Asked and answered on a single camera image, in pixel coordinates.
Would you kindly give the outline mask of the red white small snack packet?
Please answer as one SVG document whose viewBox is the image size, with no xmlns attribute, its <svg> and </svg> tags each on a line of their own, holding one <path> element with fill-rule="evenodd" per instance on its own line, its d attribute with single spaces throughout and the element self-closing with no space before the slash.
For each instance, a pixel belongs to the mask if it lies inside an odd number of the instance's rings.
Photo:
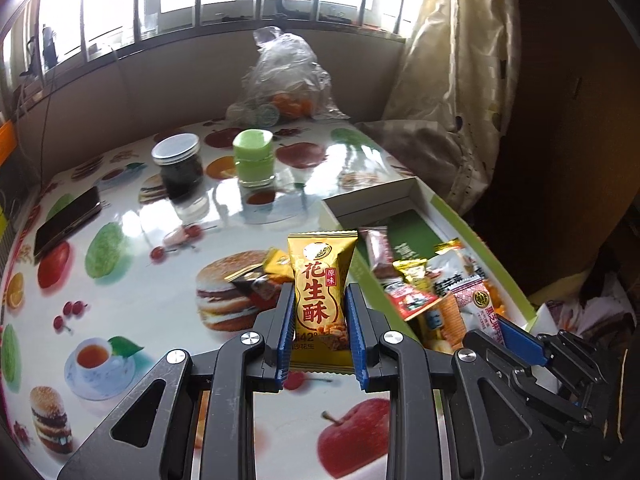
<svg viewBox="0 0 640 480">
<path fill-rule="evenodd" d="M 404 321 L 420 315 L 438 300 L 438 297 L 431 292 L 422 292 L 416 286 L 405 282 L 387 283 L 383 286 L 383 290 Z"/>
</svg>

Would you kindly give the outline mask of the gold peanut crisp candy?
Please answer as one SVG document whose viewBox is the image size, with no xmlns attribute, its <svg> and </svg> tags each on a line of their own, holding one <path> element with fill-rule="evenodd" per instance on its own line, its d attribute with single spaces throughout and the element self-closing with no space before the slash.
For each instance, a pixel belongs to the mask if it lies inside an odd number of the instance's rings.
<svg viewBox="0 0 640 480">
<path fill-rule="evenodd" d="M 279 284 L 291 283 L 294 281 L 294 272 L 290 257 L 287 252 L 275 247 L 271 247 L 265 260 L 262 263 L 262 270 L 271 281 Z"/>
<path fill-rule="evenodd" d="M 357 240 L 355 231 L 288 237 L 295 295 L 292 367 L 315 373 L 352 371 L 345 287 Z"/>
</svg>

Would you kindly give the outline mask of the white orange konjac snack packet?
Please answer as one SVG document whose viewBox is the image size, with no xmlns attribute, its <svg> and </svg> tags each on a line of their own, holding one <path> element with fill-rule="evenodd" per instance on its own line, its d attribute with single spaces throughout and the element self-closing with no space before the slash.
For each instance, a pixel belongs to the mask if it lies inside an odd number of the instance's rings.
<svg viewBox="0 0 640 480">
<path fill-rule="evenodd" d="M 445 297 L 444 305 L 440 308 L 445 323 L 442 333 L 451 349 L 457 350 L 462 346 L 466 327 L 454 297 L 448 294 L 468 281 L 486 278 L 486 273 L 477 263 L 472 252 L 464 246 L 449 247 L 446 252 L 429 258 L 426 270 L 433 292 L 439 297 Z"/>
</svg>

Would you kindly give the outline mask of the gold rice bar snack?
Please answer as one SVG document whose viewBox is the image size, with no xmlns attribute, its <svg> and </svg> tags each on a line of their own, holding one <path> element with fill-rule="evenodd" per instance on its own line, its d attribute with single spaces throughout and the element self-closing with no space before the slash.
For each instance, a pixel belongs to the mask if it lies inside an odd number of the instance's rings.
<svg viewBox="0 0 640 480">
<path fill-rule="evenodd" d="M 398 282 L 411 284 L 413 286 L 416 286 L 416 288 L 422 290 L 422 292 L 431 292 L 432 294 L 436 295 L 433 292 L 431 280 L 427 276 L 426 263 L 426 259 L 395 261 L 393 265 L 397 272 L 400 274 L 400 280 Z M 430 348 L 432 350 L 437 349 L 438 341 L 440 338 L 442 338 L 442 334 L 439 333 L 439 326 L 442 325 L 442 317 L 437 311 L 434 310 L 437 301 L 435 301 L 434 304 L 431 304 L 420 315 L 412 318 L 409 321 L 405 321 L 416 326 L 422 344 L 424 344 L 426 348 Z"/>
</svg>

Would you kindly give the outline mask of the white red sesame nougat candy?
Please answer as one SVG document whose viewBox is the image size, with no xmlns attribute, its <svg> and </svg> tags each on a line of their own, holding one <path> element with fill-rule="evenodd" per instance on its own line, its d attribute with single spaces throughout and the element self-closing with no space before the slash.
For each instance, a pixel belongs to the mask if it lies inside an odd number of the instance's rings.
<svg viewBox="0 0 640 480">
<path fill-rule="evenodd" d="M 394 256 L 388 240 L 386 226 L 364 226 L 359 229 L 364 239 L 370 270 L 379 280 L 397 278 L 398 273 L 393 262 Z"/>
</svg>

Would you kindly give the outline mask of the red black snack packet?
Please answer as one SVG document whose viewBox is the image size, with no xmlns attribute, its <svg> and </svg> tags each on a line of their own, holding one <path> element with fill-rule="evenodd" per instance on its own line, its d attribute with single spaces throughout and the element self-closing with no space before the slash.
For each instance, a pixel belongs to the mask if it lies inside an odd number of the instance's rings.
<svg viewBox="0 0 640 480">
<path fill-rule="evenodd" d="M 258 310 L 265 311 L 277 307 L 282 284 L 272 278 L 261 263 L 227 275 L 226 281 L 247 297 Z"/>
</svg>

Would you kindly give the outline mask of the beige patterned curtain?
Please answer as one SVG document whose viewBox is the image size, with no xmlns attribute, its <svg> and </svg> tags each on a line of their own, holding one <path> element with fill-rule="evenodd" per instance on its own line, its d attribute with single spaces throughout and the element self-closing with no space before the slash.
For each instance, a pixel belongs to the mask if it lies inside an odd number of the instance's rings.
<svg viewBox="0 0 640 480">
<path fill-rule="evenodd" d="M 520 43 L 518 0 L 422 0 L 383 115 L 359 126 L 458 214 L 494 176 Z"/>
</svg>

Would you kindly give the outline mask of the black smartphone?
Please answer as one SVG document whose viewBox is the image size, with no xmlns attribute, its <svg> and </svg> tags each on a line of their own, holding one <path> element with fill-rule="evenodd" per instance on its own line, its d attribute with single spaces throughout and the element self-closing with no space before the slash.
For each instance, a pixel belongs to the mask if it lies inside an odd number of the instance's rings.
<svg viewBox="0 0 640 480">
<path fill-rule="evenodd" d="M 51 216 L 36 232 L 34 258 L 39 261 L 53 248 L 69 238 L 102 210 L 100 191 L 97 186 L 74 198 Z"/>
</svg>

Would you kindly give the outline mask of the green glass jar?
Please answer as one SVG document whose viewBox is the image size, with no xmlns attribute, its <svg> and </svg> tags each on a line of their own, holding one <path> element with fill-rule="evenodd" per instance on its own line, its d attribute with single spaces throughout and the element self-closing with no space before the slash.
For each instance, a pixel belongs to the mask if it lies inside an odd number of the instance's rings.
<svg viewBox="0 0 640 480">
<path fill-rule="evenodd" d="M 262 129 L 245 129 L 233 139 L 236 176 L 246 188 L 262 188 L 274 180 L 272 141 L 272 133 Z"/>
</svg>

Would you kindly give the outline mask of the dark jar white lid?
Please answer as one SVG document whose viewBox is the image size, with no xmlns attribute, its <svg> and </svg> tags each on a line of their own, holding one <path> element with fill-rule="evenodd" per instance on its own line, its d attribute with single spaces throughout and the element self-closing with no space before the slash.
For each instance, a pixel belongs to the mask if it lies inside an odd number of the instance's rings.
<svg viewBox="0 0 640 480">
<path fill-rule="evenodd" d="M 160 180 L 174 203 L 190 198 L 203 181 L 200 148 L 200 138 L 190 132 L 168 136 L 152 148 L 151 156 L 160 168 Z"/>
</svg>

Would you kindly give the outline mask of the clear plastic bag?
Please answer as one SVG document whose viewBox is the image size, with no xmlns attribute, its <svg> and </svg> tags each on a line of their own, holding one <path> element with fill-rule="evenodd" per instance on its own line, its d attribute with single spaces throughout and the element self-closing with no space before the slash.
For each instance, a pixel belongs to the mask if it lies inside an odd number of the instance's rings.
<svg viewBox="0 0 640 480">
<path fill-rule="evenodd" d="M 277 26 L 258 28 L 253 38 L 258 59 L 226 110 L 229 124 L 268 129 L 301 119 L 348 118 L 333 99 L 330 74 L 304 38 Z"/>
</svg>

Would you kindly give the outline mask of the orange storage box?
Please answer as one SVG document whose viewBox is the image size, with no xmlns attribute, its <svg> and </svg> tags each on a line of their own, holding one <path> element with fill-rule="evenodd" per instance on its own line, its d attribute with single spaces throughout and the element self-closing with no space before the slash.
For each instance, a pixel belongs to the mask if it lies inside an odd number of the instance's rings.
<svg viewBox="0 0 640 480">
<path fill-rule="evenodd" d="M 17 147 L 13 122 L 4 122 L 0 126 L 0 165 L 12 155 Z"/>
</svg>

